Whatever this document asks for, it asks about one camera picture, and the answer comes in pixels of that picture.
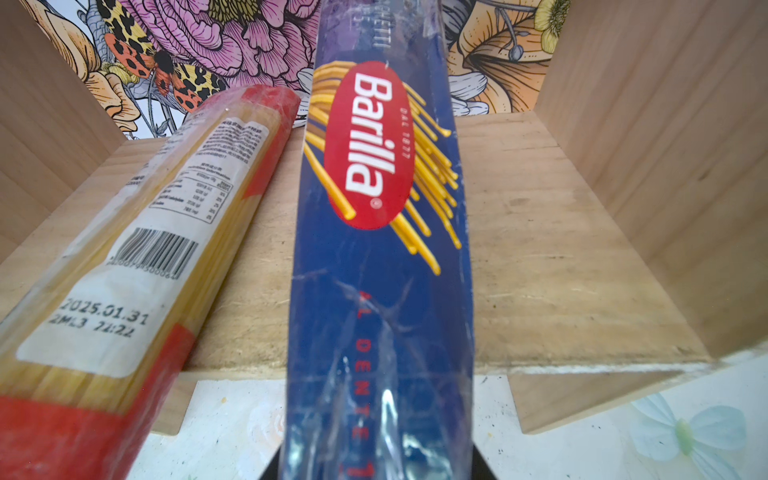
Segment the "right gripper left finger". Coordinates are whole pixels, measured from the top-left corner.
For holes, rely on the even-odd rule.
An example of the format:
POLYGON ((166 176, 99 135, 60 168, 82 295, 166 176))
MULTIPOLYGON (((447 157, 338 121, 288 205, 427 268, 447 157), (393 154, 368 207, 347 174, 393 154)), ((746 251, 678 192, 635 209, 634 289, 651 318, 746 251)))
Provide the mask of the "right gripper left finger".
POLYGON ((278 480, 281 448, 278 448, 260 476, 260 480, 278 480))

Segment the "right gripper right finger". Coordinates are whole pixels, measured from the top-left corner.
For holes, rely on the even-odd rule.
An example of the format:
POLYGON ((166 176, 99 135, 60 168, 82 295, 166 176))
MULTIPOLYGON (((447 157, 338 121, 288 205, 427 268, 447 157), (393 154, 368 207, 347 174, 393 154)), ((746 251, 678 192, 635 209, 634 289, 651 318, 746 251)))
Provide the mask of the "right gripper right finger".
POLYGON ((497 477, 489 467, 487 461, 483 458, 476 444, 473 445, 472 451, 472 465, 471 465, 471 479, 472 480, 496 480, 497 477))

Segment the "blue Barilla spaghetti box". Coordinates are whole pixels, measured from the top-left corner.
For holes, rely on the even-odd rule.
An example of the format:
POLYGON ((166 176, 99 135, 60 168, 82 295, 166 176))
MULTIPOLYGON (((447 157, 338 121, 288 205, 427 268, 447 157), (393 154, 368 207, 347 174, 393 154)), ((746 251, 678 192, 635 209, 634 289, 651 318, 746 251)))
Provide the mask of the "blue Barilla spaghetti box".
POLYGON ((473 294, 437 1, 325 1, 302 143, 283 479, 467 479, 473 294))

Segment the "red clear spaghetti bag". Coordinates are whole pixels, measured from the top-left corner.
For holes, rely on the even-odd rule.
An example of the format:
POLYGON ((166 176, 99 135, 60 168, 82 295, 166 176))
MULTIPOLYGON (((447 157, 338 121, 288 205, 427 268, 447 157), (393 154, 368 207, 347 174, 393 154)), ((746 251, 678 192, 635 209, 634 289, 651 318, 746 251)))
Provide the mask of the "red clear spaghetti bag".
POLYGON ((3 478, 128 475, 299 105, 264 85, 207 100, 3 319, 3 478))

